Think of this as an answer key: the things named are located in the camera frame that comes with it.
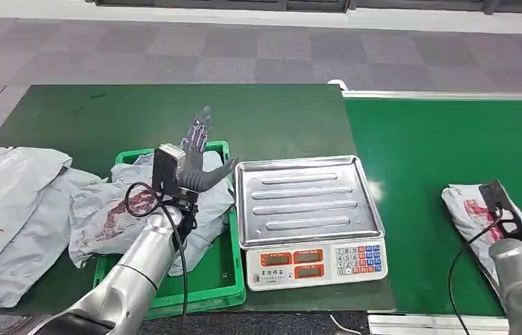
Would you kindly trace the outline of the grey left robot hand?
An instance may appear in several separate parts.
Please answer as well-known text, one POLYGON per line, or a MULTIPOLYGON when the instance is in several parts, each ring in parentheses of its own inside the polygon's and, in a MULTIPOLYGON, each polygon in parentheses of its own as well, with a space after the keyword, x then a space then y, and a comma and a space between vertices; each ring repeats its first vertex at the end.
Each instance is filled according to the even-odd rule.
POLYGON ((196 193, 212 189, 227 177, 238 163, 233 157, 210 172, 203 170, 203 153, 211 129, 211 108, 204 107, 190 123, 181 139, 180 147, 185 152, 183 170, 178 173, 179 186, 196 193))

